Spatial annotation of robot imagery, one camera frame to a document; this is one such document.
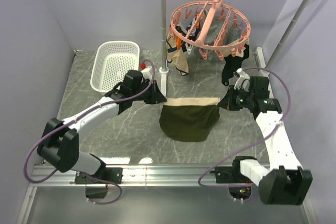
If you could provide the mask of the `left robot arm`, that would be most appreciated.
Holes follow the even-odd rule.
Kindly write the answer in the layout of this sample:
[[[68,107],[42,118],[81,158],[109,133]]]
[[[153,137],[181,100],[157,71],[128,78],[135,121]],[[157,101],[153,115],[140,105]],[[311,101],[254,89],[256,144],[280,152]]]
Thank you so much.
[[[105,162],[93,154],[81,152],[79,143],[95,127],[120,115],[132,107],[135,101],[146,104],[167,101],[157,85],[152,67],[141,71],[129,70],[123,81],[84,111],[63,120],[49,120],[43,140],[38,144],[37,154],[62,173],[74,170],[94,183],[108,180]]]

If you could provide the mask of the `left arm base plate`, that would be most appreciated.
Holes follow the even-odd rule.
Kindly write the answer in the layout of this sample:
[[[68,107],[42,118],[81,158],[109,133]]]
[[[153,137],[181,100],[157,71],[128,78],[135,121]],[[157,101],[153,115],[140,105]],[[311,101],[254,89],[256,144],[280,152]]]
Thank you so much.
[[[123,176],[122,172],[121,167],[101,167],[93,175],[77,172],[75,184],[108,184],[110,182],[120,184]]]

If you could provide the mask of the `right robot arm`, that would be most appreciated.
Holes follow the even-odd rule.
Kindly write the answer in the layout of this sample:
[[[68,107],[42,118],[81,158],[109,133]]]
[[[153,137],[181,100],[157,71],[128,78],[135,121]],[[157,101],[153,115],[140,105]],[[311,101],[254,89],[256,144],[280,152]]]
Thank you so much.
[[[244,73],[229,86],[218,104],[228,111],[246,108],[253,114],[265,138],[269,158],[269,168],[265,168],[255,157],[236,156],[232,178],[254,183],[266,205],[301,205],[312,183],[312,173],[303,169],[294,154],[282,121],[282,108],[277,99],[270,97],[268,86],[267,77],[249,77]]]

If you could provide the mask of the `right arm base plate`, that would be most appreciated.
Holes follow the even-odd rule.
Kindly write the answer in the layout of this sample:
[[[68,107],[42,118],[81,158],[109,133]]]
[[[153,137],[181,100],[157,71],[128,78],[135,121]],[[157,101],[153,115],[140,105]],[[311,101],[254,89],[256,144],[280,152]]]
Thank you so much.
[[[217,184],[249,184],[251,182],[249,178],[240,174],[232,166],[216,166],[213,173]]]

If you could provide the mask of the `pink round clip hanger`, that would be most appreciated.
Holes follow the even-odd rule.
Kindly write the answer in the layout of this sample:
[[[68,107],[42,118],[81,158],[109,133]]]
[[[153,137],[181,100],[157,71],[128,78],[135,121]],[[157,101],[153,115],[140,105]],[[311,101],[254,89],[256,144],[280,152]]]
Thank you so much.
[[[251,33],[247,17],[223,0],[194,1],[181,5],[171,15],[172,32],[185,42],[186,51],[198,48],[203,59],[213,52],[224,60],[244,48]]]

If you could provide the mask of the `olive green underwear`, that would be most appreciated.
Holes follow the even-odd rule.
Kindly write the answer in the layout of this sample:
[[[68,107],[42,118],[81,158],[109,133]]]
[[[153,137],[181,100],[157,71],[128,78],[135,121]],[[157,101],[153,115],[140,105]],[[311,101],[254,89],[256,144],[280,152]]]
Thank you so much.
[[[159,125],[174,141],[202,142],[220,119],[220,98],[168,98],[163,104]]]

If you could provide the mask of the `black underwear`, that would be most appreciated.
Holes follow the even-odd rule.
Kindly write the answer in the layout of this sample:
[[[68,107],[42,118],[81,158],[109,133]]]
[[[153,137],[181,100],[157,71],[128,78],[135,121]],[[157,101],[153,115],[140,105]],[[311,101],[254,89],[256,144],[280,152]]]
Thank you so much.
[[[242,67],[242,62],[249,58],[249,39],[246,40],[244,48],[232,56],[230,51],[226,52],[224,57],[225,65],[222,71],[221,81],[224,86],[229,85],[229,80],[234,76],[234,72]]]

